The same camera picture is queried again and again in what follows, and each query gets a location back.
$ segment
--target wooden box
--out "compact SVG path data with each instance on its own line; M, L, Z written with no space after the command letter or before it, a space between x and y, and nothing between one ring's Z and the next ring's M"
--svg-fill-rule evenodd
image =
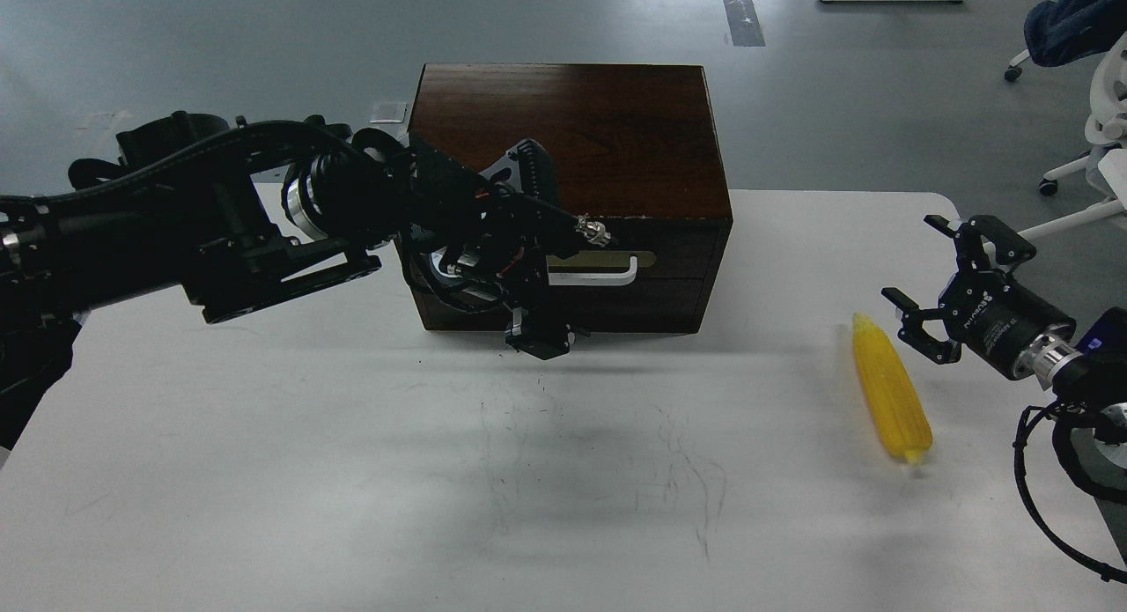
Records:
M628 286L556 287L573 323L700 329L731 230L703 68L428 63L410 131L474 170L538 140L554 159L565 210L602 220L621 250L653 254ZM509 320L415 300L428 330L503 330Z

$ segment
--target corn cob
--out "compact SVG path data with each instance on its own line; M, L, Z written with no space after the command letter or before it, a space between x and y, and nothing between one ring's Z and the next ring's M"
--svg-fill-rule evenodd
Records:
M853 313L853 356L869 411L885 450L919 464L931 449L931 426L888 336L863 313Z

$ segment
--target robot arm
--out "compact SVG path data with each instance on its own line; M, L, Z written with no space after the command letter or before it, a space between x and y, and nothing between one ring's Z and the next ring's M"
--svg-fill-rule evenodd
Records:
M180 284L218 323L369 275L381 266L373 252L397 240L403 274L423 278L409 278L412 287L461 310L511 308L518 321L506 343L551 358L568 352L571 327L545 257L611 241L600 223L560 209L551 158L531 139L483 175L417 135L402 145L321 117L240 117L230 130L214 115L176 112L117 140L119 163L72 163L73 194L0 195L6 449L70 367L94 308ZM284 166L281 199L312 239L304 243L281 234L250 179Z
M1095 498L1127 505L1127 490L1101 484L1088 473L1073 440L1074 433L1086 438L1119 468L1118 476L1127 469L1127 344L1117 346L1107 336L1099 338L1093 328L1079 347L1073 347L1068 342L1076 330L1075 320L1014 280L1019 264L1033 258L1037 250L1001 220L975 215L951 228L940 215L928 215L924 222L953 239L958 272L939 296L938 308L924 310L897 287L881 291L900 314L898 337L938 364L957 362L966 344L1006 379L1036 375L1044 389L1051 387L1057 400L1045 408L1027 408L1019 420L1013 444L1018 491L1038 527L1057 548L1104 580L1127 583L1127 571L1091 559L1051 532L1026 486L1023 454L1032 428L1045 418L1055 420L1054 449L1073 484ZM1127 319L1121 308L1112 308L1101 322L1116 319ZM929 335L925 320L941 320L948 338Z

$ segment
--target white table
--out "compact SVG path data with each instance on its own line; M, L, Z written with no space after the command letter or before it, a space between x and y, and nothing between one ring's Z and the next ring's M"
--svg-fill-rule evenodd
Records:
M733 206L700 335L548 363L424 331L390 251L220 327L178 290L97 311L0 471L0 607L1121 610L1013 488L1037 384L902 348L935 446L913 474L878 444L850 314L896 328L887 284L934 300L953 250L921 219L953 206ZM1042 512L1115 558L1047 436Z

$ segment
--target metal handle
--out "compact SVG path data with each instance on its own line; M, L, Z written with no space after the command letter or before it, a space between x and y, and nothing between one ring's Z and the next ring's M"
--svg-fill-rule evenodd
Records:
M625 286L638 277L638 257L630 256L624 272L549 272L549 286Z

